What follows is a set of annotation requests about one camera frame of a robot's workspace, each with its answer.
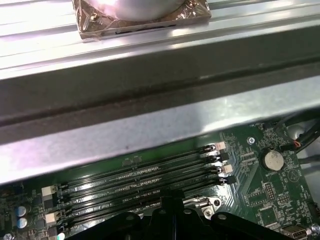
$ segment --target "ram slot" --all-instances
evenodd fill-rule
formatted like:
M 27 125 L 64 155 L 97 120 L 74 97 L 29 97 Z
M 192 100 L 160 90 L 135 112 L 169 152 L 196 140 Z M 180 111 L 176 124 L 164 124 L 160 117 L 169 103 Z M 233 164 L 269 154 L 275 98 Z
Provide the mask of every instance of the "ram slot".
M 194 196 L 191 196 L 188 190 L 191 190 L 193 192 L 194 189 L 203 189 L 203 188 L 211 187 L 215 183 L 214 180 L 212 179 L 213 179 L 213 176 L 207 174 L 207 175 L 200 176 L 198 179 L 188 179 L 187 181 L 184 181 L 184 183 L 179 182 L 178 184 L 175 185 L 175 187 L 193 183 L 191 185 L 185 185 L 182 188 L 186 191 L 186 193 L 190 196 L 190 198 L 192 198 Z M 69 234 L 73 235 L 75 233 L 81 232 L 83 231 L 82 227 L 85 227 L 85 229 L 87 229 L 88 226 L 93 227 L 94 225 L 102 223 L 103 221 L 108 220 L 123 212 L 132 212 L 136 214 L 141 214 L 148 209 L 154 209 L 159 207 L 160 205 L 161 205 L 161 202 L 160 202 L 160 199 L 158 198 L 154 201 L 150 201 L 144 204 L 139 204 L 126 209 L 113 208 L 113 209 L 110 209 L 109 213 L 107 214 L 103 214 L 103 215 L 96 214 L 95 216 L 89 219 L 87 219 L 86 217 L 84 218 L 78 217 L 78 218 L 75 218 L 73 221 L 73 224 L 71 224 L 71 227 L 69 229 Z
M 159 201 L 157 201 L 157 202 L 149 203 L 147 205 L 133 207 L 131 209 L 128 209 L 127 212 L 139 214 L 141 212 L 144 212 L 145 210 L 159 207 L 160 205 L 161 205 L 161 203 Z M 97 224 L 100 224 L 100 223 L 104 222 L 105 220 L 108 220 L 114 216 L 117 216 L 118 214 L 121 214 L 121 213 L 123 213 L 123 211 L 117 211 L 117 212 L 109 213 L 109 214 L 106 214 L 103 216 L 98 216 L 98 217 L 95 217 L 93 219 L 86 220 L 83 222 L 78 222 L 77 224 L 75 224 L 74 226 L 72 226 L 69 229 L 68 234 L 66 236 L 70 237 L 72 235 L 75 235 L 79 232 L 82 232 L 88 228 L 91 228 Z
M 167 185 L 166 187 L 163 187 L 163 189 L 189 189 L 192 188 L 192 185 L 197 185 L 199 182 L 206 182 L 212 179 L 213 176 L 212 174 L 205 174 L 201 175 L 198 177 L 192 177 L 187 180 L 179 181 L 172 183 L 170 185 Z M 76 211 L 75 213 L 84 213 L 82 216 L 77 216 L 75 217 L 69 224 L 74 225 L 77 224 L 77 222 L 83 222 L 83 221 L 89 221 L 92 219 L 96 219 L 99 216 L 107 216 L 113 212 L 129 212 L 131 209 L 138 208 L 139 206 L 143 206 L 147 203 L 150 202 L 157 202 L 160 201 L 160 189 L 153 190 L 152 192 L 145 192 L 145 193 L 140 193 L 139 198 L 137 197 L 132 197 L 131 199 L 129 198 L 123 198 L 121 200 L 118 200 L 114 202 L 114 204 L 108 205 L 110 202 L 107 203 L 103 208 L 99 209 L 97 212 L 93 212 L 93 209 L 87 208 L 84 209 L 82 212 L 82 209 L 80 211 Z
M 98 198 L 107 197 L 112 194 L 117 194 L 119 192 L 128 191 L 132 188 L 138 188 L 142 185 L 156 183 L 156 182 L 159 182 L 160 180 L 170 178 L 172 176 L 174 177 L 176 175 L 192 173 L 194 171 L 198 171 L 203 168 L 207 169 L 208 165 L 205 165 L 203 160 L 199 159 L 199 160 L 187 162 L 184 164 L 180 164 L 174 167 L 168 167 L 165 170 L 165 172 L 167 173 L 159 174 L 153 177 L 146 178 L 149 176 L 149 174 L 146 174 L 144 176 L 141 176 L 139 180 L 132 179 L 131 183 L 127 183 L 123 185 L 119 185 L 118 183 L 105 184 L 81 193 L 79 192 L 79 193 L 70 194 L 70 197 L 64 197 L 64 198 L 60 197 L 60 202 L 63 202 L 66 206 L 84 203 L 84 202 L 95 200 Z
M 114 174 L 108 175 L 93 181 L 86 181 L 85 184 L 77 184 L 72 187 L 68 187 L 67 189 L 63 189 L 59 192 L 60 196 L 65 195 L 79 195 L 82 192 L 88 191 L 90 189 L 99 188 L 101 186 L 107 184 L 114 184 L 114 185 L 121 185 L 125 184 L 126 182 L 131 181 L 134 178 L 143 178 L 143 177 L 150 177 L 156 174 L 160 174 L 162 171 L 166 171 L 166 169 L 172 167 L 172 165 L 180 164 L 181 162 L 191 162 L 197 159 L 197 154 L 192 154 L 188 156 L 183 156 L 180 158 L 171 159 L 165 162 L 161 162 L 159 164 L 152 164 L 148 167 L 132 167 L 130 171 L 123 172 L 121 174 Z
M 193 151 L 188 151 L 188 152 L 184 152 L 181 154 L 177 154 L 177 155 L 173 155 L 170 157 L 165 157 L 165 158 L 161 158 L 158 160 L 153 160 L 153 161 L 148 161 L 148 162 L 140 162 L 137 164 L 133 164 L 133 165 L 129 165 L 126 167 L 121 167 L 117 170 L 113 170 L 113 171 L 107 171 L 107 172 L 102 172 L 102 173 L 98 173 L 98 174 L 94 174 L 91 176 L 85 176 L 85 177 L 81 177 L 81 178 L 77 178 L 74 180 L 70 180 L 68 181 L 65 186 L 63 187 L 71 187 L 74 185 L 82 185 L 88 182 L 92 182 L 96 179 L 100 179 L 100 178 L 104 178 L 107 176 L 111 176 L 111 175 L 115 175 L 115 174 L 122 174 L 125 172 L 129 172 L 132 167 L 136 167 L 136 168 L 143 168 L 143 167 L 148 167 L 150 165 L 156 165 L 156 164 L 161 164 L 162 162 L 166 162 L 166 161 L 171 161 L 171 160 L 185 160 L 185 159 L 189 159 L 189 158 L 196 158 L 199 157 L 199 151 L 198 150 L 193 150 Z

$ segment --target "chip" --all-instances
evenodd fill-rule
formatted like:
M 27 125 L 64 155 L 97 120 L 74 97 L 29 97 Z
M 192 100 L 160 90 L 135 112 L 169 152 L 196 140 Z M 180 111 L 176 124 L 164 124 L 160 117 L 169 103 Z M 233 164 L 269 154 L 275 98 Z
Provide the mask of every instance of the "chip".
M 260 217 L 265 227 L 278 221 L 273 207 L 260 210 Z
M 53 199 L 45 200 L 43 204 L 44 204 L 44 209 L 51 209 L 54 207 Z
M 33 205 L 40 205 L 40 204 L 42 204 L 42 197 L 41 197 L 41 196 L 36 196 L 36 197 L 32 200 L 32 204 L 33 204 Z
M 39 219 L 38 221 L 35 222 L 35 226 L 37 229 L 43 229 L 46 227 L 46 222 L 44 219 Z

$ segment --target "black cable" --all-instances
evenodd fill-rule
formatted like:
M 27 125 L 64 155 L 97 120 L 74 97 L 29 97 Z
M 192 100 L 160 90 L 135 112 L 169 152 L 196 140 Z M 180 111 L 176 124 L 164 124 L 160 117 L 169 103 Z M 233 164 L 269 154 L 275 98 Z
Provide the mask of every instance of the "black cable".
M 306 147 L 308 147 L 310 144 L 312 144 L 315 140 L 317 140 L 317 138 L 320 137 L 320 130 L 318 130 L 317 132 L 315 132 L 309 139 L 305 140 L 305 142 L 300 142 L 301 147 L 299 147 L 296 150 L 296 153 L 301 152 L 303 149 L 305 149 Z
M 303 144 L 313 138 L 313 135 L 320 131 L 320 121 L 316 122 L 308 131 L 299 136 L 296 141 Z
M 299 158 L 300 164 L 320 163 L 320 155 L 308 156 L 306 158 Z

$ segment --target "mounting hole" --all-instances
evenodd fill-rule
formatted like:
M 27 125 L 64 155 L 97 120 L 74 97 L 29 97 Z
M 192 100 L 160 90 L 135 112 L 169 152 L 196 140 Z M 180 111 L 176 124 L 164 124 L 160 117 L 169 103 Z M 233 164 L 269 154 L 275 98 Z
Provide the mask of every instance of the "mounting hole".
M 131 221 L 131 220 L 135 219 L 135 217 L 132 216 L 132 215 L 129 215 L 125 219 L 128 220 L 128 221 Z
M 190 209 L 185 209 L 183 212 L 184 214 L 192 214 L 192 211 Z
M 159 214 L 166 214 L 167 212 L 166 212 L 166 210 L 164 210 L 164 209 L 161 209 L 160 211 L 159 211 Z
M 226 220 L 226 219 L 227 219 L 227 216 L 226 216 L 226 215 L 223 215 L 223 214 L 219 214 L 219 215 L 218 215 L 218 219 L 220 219 L 220 220 Z
M 219 200 L 214 200 L 213 204 L 214 204 L 216 207 L 218 207 L 218 206 L 220 206 L 220 201 L 219 201 Z

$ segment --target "black plastic part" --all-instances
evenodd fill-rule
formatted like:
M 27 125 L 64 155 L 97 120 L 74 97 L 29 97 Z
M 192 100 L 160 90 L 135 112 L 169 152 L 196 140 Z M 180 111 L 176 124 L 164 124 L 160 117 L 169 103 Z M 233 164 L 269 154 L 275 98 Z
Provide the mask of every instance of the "black plastic part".
M 224 239 L 246 239 L 246 240 L 292 240 L 276 231 L 255 224 L 228 212 L 218 212 L 211 218 L 210 226 Z
M 68 240 L 290 240 L 273 230 L 227 212 L 219 212 L 211 221 L 185 208 L 182 191 L 164 191 L 161 208 L 152 217 L 121 213 L 103 223 L 75 234 Z
M 57 236 L 58 235 L 58 228 L 56 226 L 50 227 L 48 229 L 48 235 L 49 235 L 49 237 Z
M 285 152 L 285 151 L 294 151 L 296 149 L 294 144 L 286 144 L 286 145 L 282 145 L 279 146 L 279 151 L 280 152 Z

